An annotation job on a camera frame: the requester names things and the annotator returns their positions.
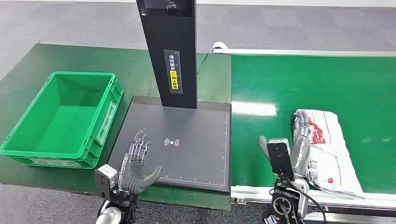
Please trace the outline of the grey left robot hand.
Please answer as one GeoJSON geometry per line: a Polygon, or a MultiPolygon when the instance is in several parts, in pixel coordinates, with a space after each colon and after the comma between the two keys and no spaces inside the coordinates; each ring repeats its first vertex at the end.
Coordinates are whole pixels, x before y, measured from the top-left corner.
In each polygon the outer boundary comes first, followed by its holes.
{"type": "Polygon", "coordinates": [[[154,184],[162,175],[163,168],[158,166],[144,177],[145,156],[149,150],[150,140],[146,128],[141,129],[133,137],[128,151],[125,153],[119,172],[119,189],[138,195],[154,184]]]}

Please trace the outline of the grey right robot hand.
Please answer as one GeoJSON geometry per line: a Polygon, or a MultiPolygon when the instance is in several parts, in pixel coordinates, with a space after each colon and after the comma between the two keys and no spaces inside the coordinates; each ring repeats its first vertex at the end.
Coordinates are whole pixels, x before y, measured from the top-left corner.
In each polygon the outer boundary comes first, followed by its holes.
{"type": "Polygon", "coordinates": [[[264,136],[258,137],[259,146],[273,174],[290,181],[304,178],[310,155],[309,132],[308,116],[306,112],[298,110],[295,112],[292,147],[285,138],[267,140],[264,136]]]}

